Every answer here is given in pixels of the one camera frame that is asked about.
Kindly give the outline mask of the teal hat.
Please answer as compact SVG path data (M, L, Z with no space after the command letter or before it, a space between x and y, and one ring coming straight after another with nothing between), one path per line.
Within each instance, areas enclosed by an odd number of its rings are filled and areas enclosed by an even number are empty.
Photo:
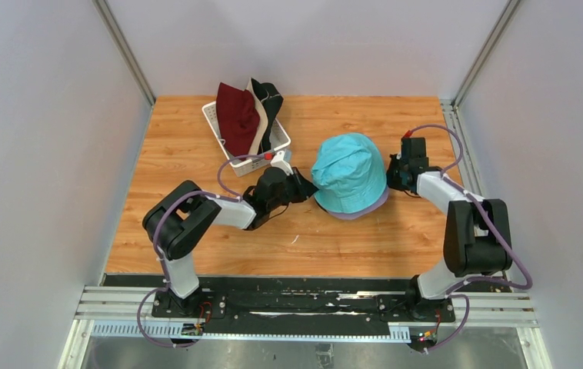
M322 142L311 177L318 188L314 199L326 212L363 210L388 188L381 152L361 133L337 135Z

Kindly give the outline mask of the purple bucket hat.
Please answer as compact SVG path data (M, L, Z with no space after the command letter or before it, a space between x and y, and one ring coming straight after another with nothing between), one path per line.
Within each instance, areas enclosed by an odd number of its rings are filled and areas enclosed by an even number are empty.
M364 215L370 214L373 211L380 208L388 200L388 196L389 188L386 188L376 202L374 202L373 204L371 204L370 206L366 207L363 210L357 211L355 213L338 213L333 211L327 211L327 213L330 214L332 217L335 217L340 220L352 221Z

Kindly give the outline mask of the dark red hat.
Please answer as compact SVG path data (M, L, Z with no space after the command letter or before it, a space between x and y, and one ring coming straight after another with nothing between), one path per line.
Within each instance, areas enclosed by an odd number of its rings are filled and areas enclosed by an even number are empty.
M220 83L215 112L226 151L233 156L253 155L255 149L252 145L260 125L260 115L252 93Z

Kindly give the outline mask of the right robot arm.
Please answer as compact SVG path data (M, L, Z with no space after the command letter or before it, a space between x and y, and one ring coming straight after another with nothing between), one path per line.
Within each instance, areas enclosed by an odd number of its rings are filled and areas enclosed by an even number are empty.
M423 321L434 313L435 301L443 301L456 287L512 266L506 203L472 194L431 166L424 138L401 139L387 182L391 189L430 201L446 216L441 260L410 281L405 310L411 318Z

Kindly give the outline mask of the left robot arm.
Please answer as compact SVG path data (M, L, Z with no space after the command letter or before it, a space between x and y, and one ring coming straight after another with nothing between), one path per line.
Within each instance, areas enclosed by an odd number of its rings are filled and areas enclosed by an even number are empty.
M267 168L256 184L235 198L203 191L183 181L143 217L142 227L152 242L165 276L171 306L182 317L201 307L200 282L193 250L213 225L253 231L272 218L272 212L310 199L318 188L296 167L291 172Z

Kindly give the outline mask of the white perforated plastic basket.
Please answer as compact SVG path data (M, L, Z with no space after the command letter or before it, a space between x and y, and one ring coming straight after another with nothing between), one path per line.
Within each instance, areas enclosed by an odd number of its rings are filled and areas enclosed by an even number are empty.
M233 158L224 147L224 139L221 137L218 119L215 110L216 102L212 101L206 105L202 106L202 113L208 122L208 126L211 128L216 141L218 142L219 148L222 150L224 156L227 159ZM292 152L290 150L291 138L282 126L281 122L276 118L272 126L272 131L269 136L270 142L272 143L273 151L283 151L285 153L284 159L286 162L290 162L292 158ZM270 161L266 161L263 158L259 159L247 159L244 161L238 161L235 164L230 164L231 168L238 177L244 176L251 173L259 168L263 168L269 165Z

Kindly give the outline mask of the black hat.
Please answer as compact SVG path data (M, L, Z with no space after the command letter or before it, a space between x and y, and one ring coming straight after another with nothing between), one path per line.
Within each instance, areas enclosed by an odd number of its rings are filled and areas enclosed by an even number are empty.
M247 89L255 100L255 109L259 114L260 123L250 150L250 154L262 154L272 149L271 133L274 120L282 108L284 97L270 82L259 82L250 79Z

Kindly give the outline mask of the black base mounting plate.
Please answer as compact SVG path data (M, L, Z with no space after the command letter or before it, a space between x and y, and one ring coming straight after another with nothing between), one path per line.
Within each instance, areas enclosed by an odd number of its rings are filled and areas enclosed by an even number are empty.
M390 334L391 323L455 319L451 300L423 300L408 279L201 277L187 298L164 291L157 275L108 274L102 284L156 290L141 309L145 330L170 321L205 337L369 338Z

